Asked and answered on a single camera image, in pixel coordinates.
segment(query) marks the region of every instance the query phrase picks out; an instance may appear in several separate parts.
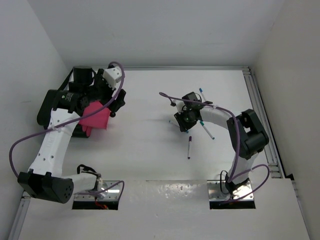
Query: wall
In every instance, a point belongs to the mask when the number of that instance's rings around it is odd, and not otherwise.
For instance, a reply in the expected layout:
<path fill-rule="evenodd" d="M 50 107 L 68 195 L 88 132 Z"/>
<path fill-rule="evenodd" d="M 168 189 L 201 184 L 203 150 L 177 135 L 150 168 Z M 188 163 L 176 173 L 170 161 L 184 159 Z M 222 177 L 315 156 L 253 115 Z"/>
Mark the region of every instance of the wall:
<path fill-rule="evenodd" d="M 28 0 L 68 67 L 253 64 L 284 0 Z"/>
<path fill-rule="evenodd" d="M 0 239 L 7 239 L 22 188 L 12 173 L 8 153 L 13 142 L 39 131 L 36 116 L 49 88 L 67 69 L 27 0 L 0 1 Z M 13 152 L 18 171 L 35 158 L 42 138 L 19 144 Z"/>
<path fill-rule="evenodd" d="M 282 161 L 312 239 L 320 239 L 320 1 L 287 0 L 255 65 Z"/>

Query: marker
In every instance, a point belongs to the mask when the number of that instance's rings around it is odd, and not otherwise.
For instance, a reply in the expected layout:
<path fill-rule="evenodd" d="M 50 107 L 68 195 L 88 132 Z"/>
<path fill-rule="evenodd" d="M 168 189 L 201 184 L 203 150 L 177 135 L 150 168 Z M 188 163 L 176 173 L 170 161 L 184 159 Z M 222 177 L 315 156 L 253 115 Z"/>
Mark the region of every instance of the marker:
<path fill-rule="evenodd" d="M 201 93 L 201 95 L 203 97 L 204 102 L 207 101 L 207 99 L 206 99 L 206 97 L 204 95 L 204 91 L 202 90 L 202 88 L 199 88 L 199 91 L 200 91 L 200 93 Z"/>
<path fill-rule="evenodd" d="M 189 143 L 188 143 L 188 159 L 190 159 L 190 145 L 191 145 L 191 141 L 192 141 L 192 136 L 189 137 Z"/>
<path fill-rule="evenodd" d="M 211 133 L 209 132 L 208 128 L 206 128 L 205 124 L 203 121 L 200 121 L 201 126 L 204 128 L 204 130 L 206 131 L 207 134 L 209 134 L 210 138 L 215 139 L 214 136 L 211 135 Z"/>
<path fill-rule="evenodd" d="M 171 124 L 173 124 L 173 125 L 175 125 L 177 128 L 179 128 L 180 129 L 180 126 L 178 125 L 178 124 L 176 124 L 174 121 L 171 121 L 171 120 L 169 120 L 169 123 L 171 123 Z"/>

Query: purple marker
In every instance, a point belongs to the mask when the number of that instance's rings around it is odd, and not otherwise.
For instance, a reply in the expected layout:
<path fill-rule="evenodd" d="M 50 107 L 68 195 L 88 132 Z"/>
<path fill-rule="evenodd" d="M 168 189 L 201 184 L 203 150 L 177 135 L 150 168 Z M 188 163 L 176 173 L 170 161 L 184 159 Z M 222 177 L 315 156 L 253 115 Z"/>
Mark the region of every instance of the purple marker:
<path fill-rule="evenodd" d="M 192 142 L 192 136 L 189 137 L 189 143 L 188 143 L 188 159 L 190 159 L 190 146 L 191 146 L 191 142 Z"/>

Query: robotic arm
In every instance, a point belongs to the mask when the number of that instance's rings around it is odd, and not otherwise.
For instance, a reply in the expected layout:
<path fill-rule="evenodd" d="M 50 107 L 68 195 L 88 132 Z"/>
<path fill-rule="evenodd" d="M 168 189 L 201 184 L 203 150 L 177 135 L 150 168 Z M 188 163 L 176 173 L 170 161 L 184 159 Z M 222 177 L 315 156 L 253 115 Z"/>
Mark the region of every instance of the robotic arm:
<path fill-rule="evenodd" d="M 174 117 L 181 132 L 191 129 L 197 121 L 219 125 L 229 131 L 232 147 L 236 151 L 237 131 L 233 117 L 219 108 L 205 106 L 212 104 L 212 102 L 201 103 L 194 92 L 183 96 L 181 99 L 182 101 L 179 103 L 171 100 L 171 105 L 178 109 Z M 240 186 L 245 185 L 249 180 L 249 172 L 237 175 L 250 170 L 258 154 L 269 143 L 269 137 L 254 110 L 243 111 L 237 114 L 235 118 L 239 130 L 240 148 L 238 158 L 233 160 L 231 169 L 225 177 L 225 187 L 230 194 Z"/>
<path fill-rule="evenodd" d="M 74 67 L 73 81 L 68 83 L 69 90 L 49 90 L 37 116 L 37 121 L 46 133 L 40 150 L 29 167 L 28 172 L 20 172 L 18 183 L 33 198 L 66 203 L 72 194 L 98 188 L 100 174 L 88 167 L 79 174 L 62 176 L 65 154 L 71 137 L 84 135 L 79 121 L 55 129 L 55 126 L 80 118 L 91 102 L 106 104 L 121 80 L 122 72 L 113 65 L 108 69 L 99 69 L 95 73 L 90 67 Z M 125 102 L 126 92 L 121 89 L 115 101 L 108 107 L 110 116 Z"/>

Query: gray wall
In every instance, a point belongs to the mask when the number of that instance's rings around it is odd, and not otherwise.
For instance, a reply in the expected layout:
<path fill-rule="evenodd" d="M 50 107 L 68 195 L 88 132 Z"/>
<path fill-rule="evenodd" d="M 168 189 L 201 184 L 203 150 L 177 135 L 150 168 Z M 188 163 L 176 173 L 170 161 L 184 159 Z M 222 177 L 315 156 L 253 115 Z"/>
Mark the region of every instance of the gray wall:
<path fill-rule="evenodd" d="M 285 170 L 294 175 L 314 240 L 320 239 L 319 10 L 319 0 L 287 0 L 255 65 Z"/>
<path fill-rule="evenodd" d="M 7 239 L 22 188 L 8 153 L 13 142 L 39 131 L 36 116 L 49 88 L 67 75 L 61 57 L 27 0 L 0 1 L 0 239 Z M 19 144 L 13 152 L 18 171 L 27 170 L 42 138 Z"/>
<path fill-rule="evenodd" d="M 68 67 L 251 65 L 284 0 L 28 0 Z"/>

